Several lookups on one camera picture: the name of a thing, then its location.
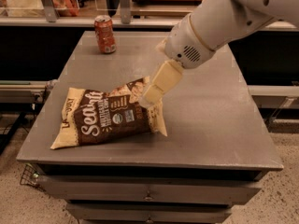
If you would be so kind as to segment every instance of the can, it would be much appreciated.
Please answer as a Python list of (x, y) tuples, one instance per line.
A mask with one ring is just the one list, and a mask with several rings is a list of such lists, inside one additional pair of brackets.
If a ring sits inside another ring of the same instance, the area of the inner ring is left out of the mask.
[(113, 36), (112, 19), (108, 15), (97, 16), (94, 20), (94, 30), (100, 51), (105, 54), (114, 52), (116, 45)]

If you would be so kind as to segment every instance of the speckled floor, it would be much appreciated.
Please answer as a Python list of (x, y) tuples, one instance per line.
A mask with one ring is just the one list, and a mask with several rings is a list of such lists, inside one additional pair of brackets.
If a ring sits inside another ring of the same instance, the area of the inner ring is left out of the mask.
[[(1, 133), (10, 122), (10, 118), (0, 118)], [(65, 211), (64, 201), (20, 185), (25, 165), (16, 162), (16, 156), (28, 124), (24, 128), (19, 128), (0, 156), (0, 224), (80, 223)], [(262, 191), (245, 206), (235, 206), (224, 224), (299, 223), (299, 121), (275, 123), (271, 136), (284, 170), (268, 174), (262, 180)]]

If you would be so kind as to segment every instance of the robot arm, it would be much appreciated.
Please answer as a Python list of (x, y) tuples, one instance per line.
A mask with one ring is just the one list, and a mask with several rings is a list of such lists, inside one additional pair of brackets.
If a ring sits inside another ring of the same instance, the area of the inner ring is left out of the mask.
[(164, 53), (172, 62), (162, 64), (153, 80), (160, 84), (167, 80), (172, 82), (165, 86), (167, 89), (153, 83), (143, 97), (153, 104), (179, 82), (179, 78), (173, 76), (181, 77), (178, 71), (181, 74), (182, 71), (177, 65), (172, 68), (171, 64), (195, 68), (212, 58), (225, 44), (251, 35), (278, 19), (296, 24), (298, 8), (299, 0), (205, 0), (176, 25), (163, 42)]

